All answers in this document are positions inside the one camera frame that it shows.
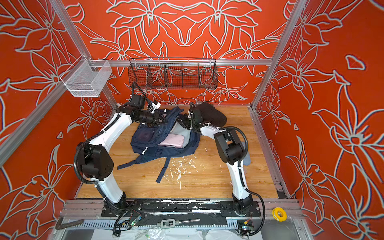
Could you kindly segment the navy blue student backpack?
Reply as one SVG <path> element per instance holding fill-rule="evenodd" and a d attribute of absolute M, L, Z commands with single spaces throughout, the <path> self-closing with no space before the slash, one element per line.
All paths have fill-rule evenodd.
<path fill-rule="evenodd" d="M 139 125 L 131 140 L 132 149 L 134 153 L 139 154 L 139 156 L 133 161 L 118 166 L 118 169 L 121 170 L 132 165 L 144 164 L 156 159 L 166 158 L 165 165 L 156 180 L 157 183 L 161 182 L 171 158 L 193 155 L 201 139 L 200 134 L 183 128 L 178 122 L 179 117 L 183 115 L 183 109 L 175 107 L 171 110 L 160 109 L 159 111 L 166 122 L 155 127 L 148 127 L 143 124 Z M 159 146 L 159 143 L 169 134 L 183 135 L 183 147 L 173 148 Z"/>

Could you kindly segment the pink pencil case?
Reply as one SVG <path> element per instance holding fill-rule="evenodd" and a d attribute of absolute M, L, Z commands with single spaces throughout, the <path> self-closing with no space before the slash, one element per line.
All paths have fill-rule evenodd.
<path fill-rule="evenodd" d="M 159 146 L 182 148 L 183 144 L 184 144 L 183 135 L 169 134 L 161 143 L 159 143 Z"/>

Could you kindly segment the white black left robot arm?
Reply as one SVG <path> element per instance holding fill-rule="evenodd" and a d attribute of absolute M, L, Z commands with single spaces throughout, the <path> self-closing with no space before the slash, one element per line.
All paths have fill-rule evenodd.
<path fill-rule="evenodd" d="M 109 155 L 111 147 L 133 122 L 156 126 L 166 120 L 161 117 L 160 104 L 150 104 L 148 110 L 122 105 L 118 107 L 107 125 L 96 135 L 78 144 L 74 156 L 74 170 L 84 184 L 95 185 L 105 203 L 115 211 L 125 212 L 133 208 L 114 178 L 114 162 Z"/>

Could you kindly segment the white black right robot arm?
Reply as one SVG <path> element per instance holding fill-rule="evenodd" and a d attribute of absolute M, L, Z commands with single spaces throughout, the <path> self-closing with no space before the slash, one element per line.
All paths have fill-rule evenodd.
<path fill-rule="evenodd" d="M 218 154 L 230 173 L 235 213 L 247 215 L 254 205 L 253 196 L 259 195 L 252 193 L 246 182 L 244 159 L 249 144 L 245 133 L 237 127 L 227 127 L 227 117 L 208 103 L 191 104 L 189 112 L 179 122 L 184 128 L 215 141 Z"/>

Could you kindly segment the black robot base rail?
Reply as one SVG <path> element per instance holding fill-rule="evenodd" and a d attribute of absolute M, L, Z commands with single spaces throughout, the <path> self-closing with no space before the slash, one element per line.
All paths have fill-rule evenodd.
<path fill-rule="evenodd" d="M 235 210 L 234 201 L 230 199 L 129 199 L 127 203 L 136 202 L 131 214 L 217 214 L 223 217 L 260 217 L 262 215 L 259 204 L 254 202 L 248 212 L 240 214 Z"/>

